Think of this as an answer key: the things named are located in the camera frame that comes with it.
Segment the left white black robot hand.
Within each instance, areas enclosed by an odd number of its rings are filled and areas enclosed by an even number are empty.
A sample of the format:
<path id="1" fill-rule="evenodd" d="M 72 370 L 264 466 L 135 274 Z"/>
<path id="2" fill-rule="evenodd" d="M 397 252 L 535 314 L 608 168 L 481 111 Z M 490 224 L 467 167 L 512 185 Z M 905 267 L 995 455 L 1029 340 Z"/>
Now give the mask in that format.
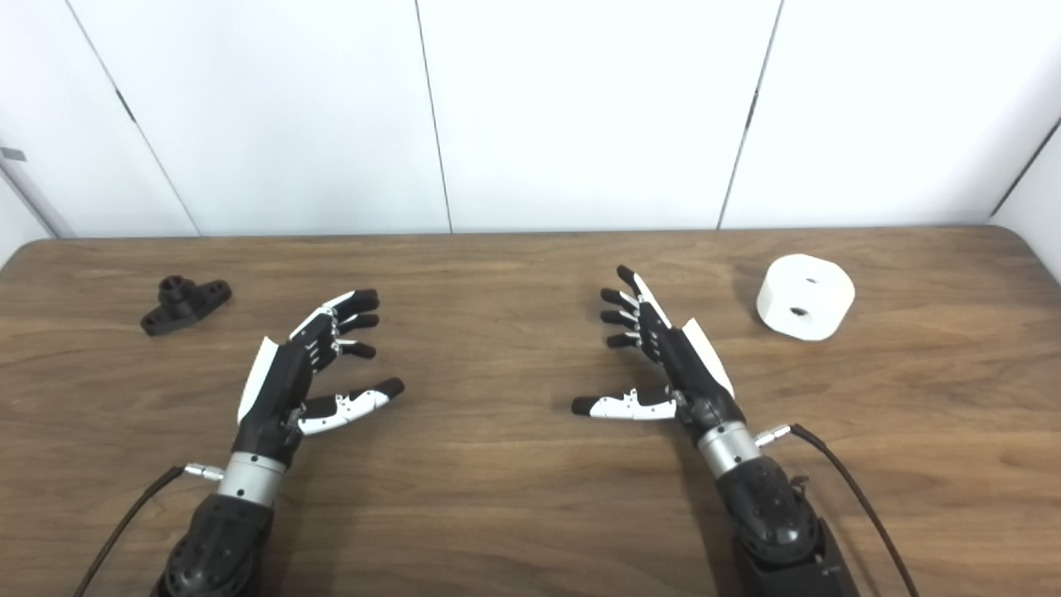
<path id="1" fill-rule="evenodd" d="M 372 359 L 371 345 L 345 337 L 380 318 L 376 289 L 353 289 L 321 303 L 284 343 L 263 337 L 236 409 L 234 453 L 292 466 L 307 435 L 348 425 L 400 396 L 405 384 L 388 377 L 367 388 L 311 396 L 314 377 L 342 357 Z"/>

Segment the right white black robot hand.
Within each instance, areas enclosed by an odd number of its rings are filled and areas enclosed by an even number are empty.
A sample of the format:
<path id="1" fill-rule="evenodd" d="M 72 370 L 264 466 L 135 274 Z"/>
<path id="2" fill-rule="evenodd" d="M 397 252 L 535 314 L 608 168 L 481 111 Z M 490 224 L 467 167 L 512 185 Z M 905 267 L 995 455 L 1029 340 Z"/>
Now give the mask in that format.
<path id="1" fill-rule="evenodd" d="M 671 324 L 666 311 L 633 269 L 618 265 L 618 278 L 627 288 L 601 291 L 601 299 L 613 306 L 601 312 L 601 320 L 623 331 L 605 343 L 610 349 L 637 349 L 660 367 L 666 382 L 658 388 L 579 396 L 572 400 L 571 411 L 595 419 L 675 419 L 693 442 L 709 432 L 745 423 L 731 382 L 697 322 Z"/>

